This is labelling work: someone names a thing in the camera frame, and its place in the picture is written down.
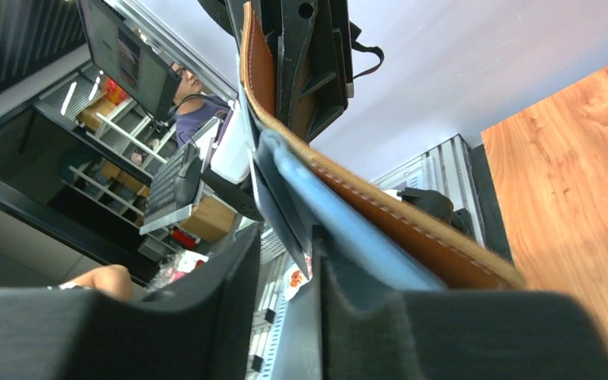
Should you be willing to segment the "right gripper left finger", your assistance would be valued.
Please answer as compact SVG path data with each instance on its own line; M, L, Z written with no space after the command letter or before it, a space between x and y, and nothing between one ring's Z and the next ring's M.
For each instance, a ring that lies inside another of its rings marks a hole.
M243 379L260 228L148 296L0 288L0 379Z

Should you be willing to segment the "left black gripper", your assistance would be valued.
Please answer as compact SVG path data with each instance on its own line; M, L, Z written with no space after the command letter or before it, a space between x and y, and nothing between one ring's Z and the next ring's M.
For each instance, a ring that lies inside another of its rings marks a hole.
M352 40L346 1L228 1L242 83L281 126L311 142L348 107Z

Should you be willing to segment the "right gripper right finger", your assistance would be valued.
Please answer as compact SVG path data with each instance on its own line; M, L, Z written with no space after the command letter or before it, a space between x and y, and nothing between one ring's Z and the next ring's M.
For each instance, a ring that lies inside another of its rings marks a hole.
M318 232L324 379L608 379L574 299L534 291L395 291Z

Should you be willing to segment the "brown leather card holder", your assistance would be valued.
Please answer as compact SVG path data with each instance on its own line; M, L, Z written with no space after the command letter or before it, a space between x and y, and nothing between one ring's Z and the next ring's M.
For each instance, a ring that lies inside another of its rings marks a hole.
M305 166L411 257L454 289L521 290L518 270L425 212L402 203L311 148L276 118L276 71L251 2L244 12L240 79L257 119L280 134Z

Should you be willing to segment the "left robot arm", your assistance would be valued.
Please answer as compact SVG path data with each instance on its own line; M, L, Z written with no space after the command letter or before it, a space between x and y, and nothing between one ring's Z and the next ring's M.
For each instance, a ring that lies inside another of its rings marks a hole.
M199 0L198 3L218 26L234 36L229 10L224 1ZM452 202L440 192L406 187L401 191L390 189L387 194L396 196L402 203L408 203L421 209L464 235L470 237L473 235L462 217L454 211Z

